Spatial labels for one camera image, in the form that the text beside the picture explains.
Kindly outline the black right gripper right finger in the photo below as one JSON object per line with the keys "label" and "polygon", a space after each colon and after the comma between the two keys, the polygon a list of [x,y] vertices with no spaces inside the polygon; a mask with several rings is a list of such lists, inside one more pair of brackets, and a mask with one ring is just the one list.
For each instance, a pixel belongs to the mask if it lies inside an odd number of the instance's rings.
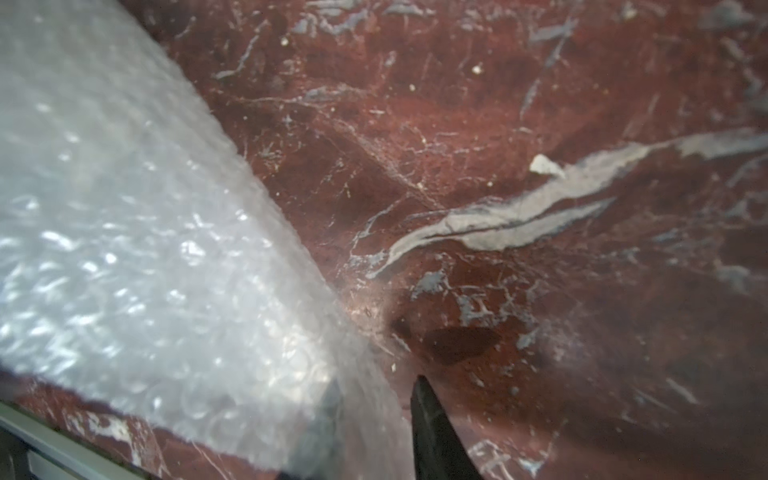
{"label": "black right gripper right finger", "polygon": [[417,480],[482,480],[428,379],[413,385],[411,425]]}

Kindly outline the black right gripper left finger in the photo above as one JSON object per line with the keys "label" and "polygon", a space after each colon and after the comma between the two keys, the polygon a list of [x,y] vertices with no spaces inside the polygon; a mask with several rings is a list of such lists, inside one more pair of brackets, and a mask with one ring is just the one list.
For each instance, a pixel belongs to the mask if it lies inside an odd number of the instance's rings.
{"label": "black right gripper left finger", "polygon": [[339,479],[343,440],[343,396],[331,381],[276,479]]}

